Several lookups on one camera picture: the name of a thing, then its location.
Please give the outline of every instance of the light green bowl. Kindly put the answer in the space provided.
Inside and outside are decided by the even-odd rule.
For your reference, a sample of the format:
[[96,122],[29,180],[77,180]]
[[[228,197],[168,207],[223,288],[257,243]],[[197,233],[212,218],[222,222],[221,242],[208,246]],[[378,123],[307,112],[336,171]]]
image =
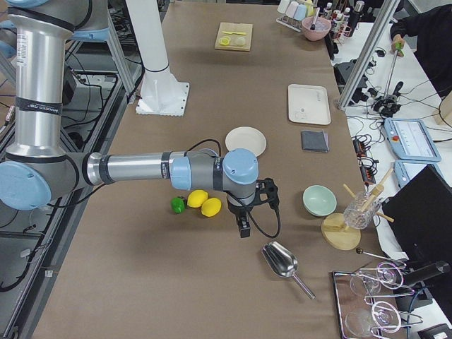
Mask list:
[[336,209],[337,204],[334,193],[324,186],[313,185],[304,190],[304,208],[316,217],[330,215]]

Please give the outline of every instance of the pink bowl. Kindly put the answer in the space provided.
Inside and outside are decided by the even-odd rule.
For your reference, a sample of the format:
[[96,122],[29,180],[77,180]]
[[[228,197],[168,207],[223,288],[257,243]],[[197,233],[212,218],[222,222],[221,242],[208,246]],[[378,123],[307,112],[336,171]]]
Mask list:
[[302,32],[304,36],[310,41],[317,41],[323,39],[331,29],[331,22],[325,18],[317,18],[316,28],[321,24],[325,28],[323,30],[311,30],[313,16],[308,16],[302,21]]

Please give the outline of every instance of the white table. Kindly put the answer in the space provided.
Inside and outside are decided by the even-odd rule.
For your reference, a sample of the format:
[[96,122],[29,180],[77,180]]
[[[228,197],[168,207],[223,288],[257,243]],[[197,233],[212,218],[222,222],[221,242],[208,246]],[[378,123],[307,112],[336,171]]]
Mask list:
[[[364,41],[369,36],[371,30],[371,23],[360,23],[358,29],[355,31],[354,35],[347,38],[342,44],[339,44],[339,54],[335,55],[335,60],[333,64],[340,62],[347,62],[351,59],[356,59],[361,52],[364,45]],[[385,57],[378,57],[376,53],[373,54],[376,65],[372,70],[368,70],[366,75],[369,78],[369,83],[367,85],[369,88],[375,86],[377,89],[381,88],[380,91],[383,92],[386,86],[386,82],[389,76],[389,70],[391,68],[391,62],[393,60],[393,53],[391,52],[391,38],[389,35],[390,26],[388,25],[387,30],[383,34],[380,42],[377,44],[378,47],[386,51]],[[433,114],[437,114],[438,111],[434,107],[438,107],[441,99],[436,94],[433,85],[427,81],[428,77],[423,71],[422,67],[416,60],[413,51],[410,49],[408,44],[405,44],[403,49],[405,56],[403,58],[398,58],[395,63],[395,68],[393,72],[393,77],[391,80],[391,85],[389,87],[389,93],[392,93],[394,87],[399,81],[403,81],[404,85],[401,89],[402,97],[400,97],[399,103],[402,105],[400,111],[394,114],[394,118],[401,119],[422,119],[427,128],[442,129],[444,131],[437,131],[434,129],[428,129],[430,136],[433,140],[444,140],[452,137],[452,129],[444,125],[438,125]],[[411,100],[421,100],[421,102],[410,103]],[[377,118],[378,114],[373,112],[371,107],[365,107],[372,104],[372,99],[368,102],[360,102],[356,107],[347,107],[345,110],[346,115],[349,117],[348,124],[350,128],[351,136],[369,134],[372,136],[372,140],[383,140],[383,136],[380,135],[378,131],[373,129],[375,126],[374,121],[366,119],[370,114],[371,118]],[[438,164],[444,179],[449,185],[452,185],[452,171],[450,170],[452,166],[452,147],[451,142],[436,143],[435,144],[440,155],[441,162]],[[393,166],[394,160],[397,157],[391,150],[391,146],[388,141],[383,143],[375,143],[371,146],[369,155],[379,160],[378,173],[375,176],[376,182],[379,182],[383,175]],[[392,175],[384,184],[385,190],[381,197],[394,196],[398,190],[397,179],[395,175]],[[381,243],[381,248],[391,257],[400,258],[400,247],[397,244],[395,237],[385,220],[381,220],[378,227],[379,239]],[[410,332],[411,338],[418,338],[416,334],[417,331],[434,326],[438,323],[447,323],[450,328],[452,328],[451,323],[444,316],[437,303],[434,301],[433,304],[422,307],[415,310],[416,314],[419,314],[424,318],[424,323],[413,326]]]

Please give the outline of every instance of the person's hand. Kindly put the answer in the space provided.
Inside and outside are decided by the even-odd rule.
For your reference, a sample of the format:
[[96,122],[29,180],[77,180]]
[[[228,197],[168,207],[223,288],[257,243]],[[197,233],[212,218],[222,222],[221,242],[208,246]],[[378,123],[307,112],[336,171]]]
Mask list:
[[396,50],[398,50],[397,55],[400,57],[403,57],[403,52],[401,50],[403,49],[404,46],[405,46],[405,40],[402,38],[402,36],[400,34],[397,34],[393,38],[393,42],[391,44],[392,51],[395,52]]

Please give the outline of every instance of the brown table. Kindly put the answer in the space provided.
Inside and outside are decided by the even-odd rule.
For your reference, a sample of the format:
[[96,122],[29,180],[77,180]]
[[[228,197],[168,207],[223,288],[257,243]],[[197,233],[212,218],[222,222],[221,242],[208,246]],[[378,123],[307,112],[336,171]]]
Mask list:
[[[354,270],[369,259],[329,246],[321,218],[302,206],[312,184],[329,187],[343,211],[362,189],[345,115],[323,41],[309,42],[278,25],[275,6],[171,4],[164,34],[172,73],[191,84],[183,117],[126,112],[111,154],[185,150],[204,138],[222,141],[237,126],[264,133],[260,178],[280,189],[278,241],[299,259],[299,275],[314,291],[311,301],[292,280],[277,277],[261,255],[270,240],[251,230],[240,239],[234,216],[199,210],[175,215],[168,181],[119,182],[91,199],[59,271],[33,338],[337,338],[332,270]],[[254,24],[250,52],[214,50],[220,22]],[[287,118],[287,86],[327,88],[331,119],[329,153],[301,149],[300,131],[315,126]],[[220,192],[211,196],[226,202]],[[265,207],[254,216],[276,228]],[[374,230],[361,246],[378,251]]]

